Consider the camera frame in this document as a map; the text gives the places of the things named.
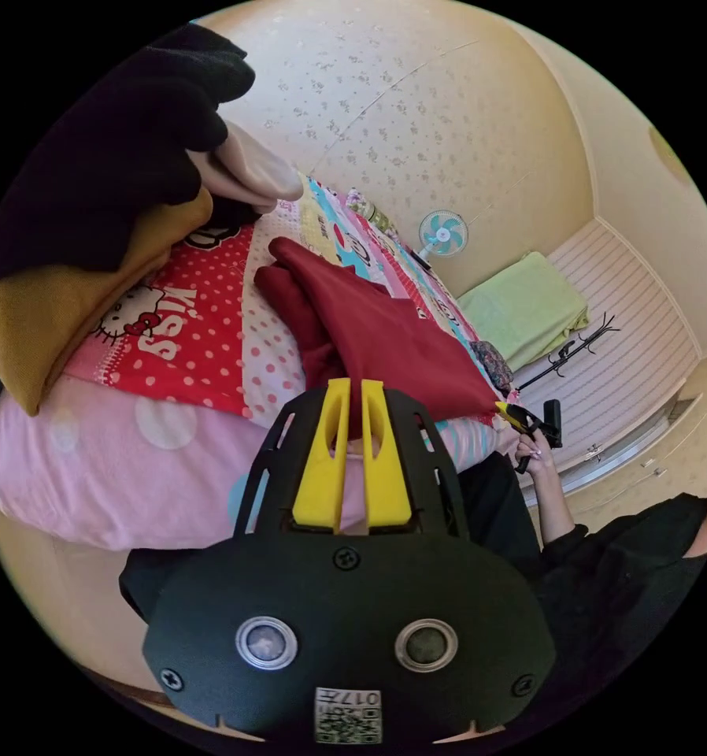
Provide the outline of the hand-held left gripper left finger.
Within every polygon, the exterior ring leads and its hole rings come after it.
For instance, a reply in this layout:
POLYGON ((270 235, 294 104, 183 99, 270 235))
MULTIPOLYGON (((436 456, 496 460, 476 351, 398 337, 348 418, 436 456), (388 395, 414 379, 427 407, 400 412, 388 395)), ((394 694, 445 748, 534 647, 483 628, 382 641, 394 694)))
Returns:
POLYGON ((350 379, 330 380, 313 422, 309 453, 292 508, 294 522, 301 528, 340 528, 349 415, 350 379))

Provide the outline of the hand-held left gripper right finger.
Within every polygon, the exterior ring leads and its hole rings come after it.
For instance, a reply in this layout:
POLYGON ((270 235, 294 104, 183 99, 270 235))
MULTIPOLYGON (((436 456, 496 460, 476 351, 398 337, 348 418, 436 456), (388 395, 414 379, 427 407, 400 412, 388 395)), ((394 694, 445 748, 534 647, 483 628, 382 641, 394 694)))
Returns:
POLYGON ((361 422, 367 526, 404 527, 412 516, 411 504, 379 381, 361 382, 361 422))

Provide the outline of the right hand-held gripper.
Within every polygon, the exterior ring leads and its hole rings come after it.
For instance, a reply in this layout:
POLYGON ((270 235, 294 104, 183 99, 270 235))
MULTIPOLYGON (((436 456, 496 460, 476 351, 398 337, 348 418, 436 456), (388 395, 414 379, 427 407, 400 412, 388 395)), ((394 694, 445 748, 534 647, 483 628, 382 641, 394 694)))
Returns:
POLYGON ((496 402, 495 405, 498 415, 517 430, 518 439, 521 433, 532 433, 538 428, 542 430, 541 421, 525 408, 508 402, 496 402))

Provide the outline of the person's right hand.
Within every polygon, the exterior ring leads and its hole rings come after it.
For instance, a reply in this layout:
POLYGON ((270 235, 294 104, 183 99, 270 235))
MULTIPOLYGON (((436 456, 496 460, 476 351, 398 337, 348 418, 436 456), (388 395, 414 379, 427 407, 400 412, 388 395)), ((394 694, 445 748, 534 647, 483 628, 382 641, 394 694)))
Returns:
POLYGON ((519 435, 515 459, 516 472, 529 474, 534 480, 537 480, 540 476, 557 473, 548 439, 539 428, 532 433, 521 433, 519 435))

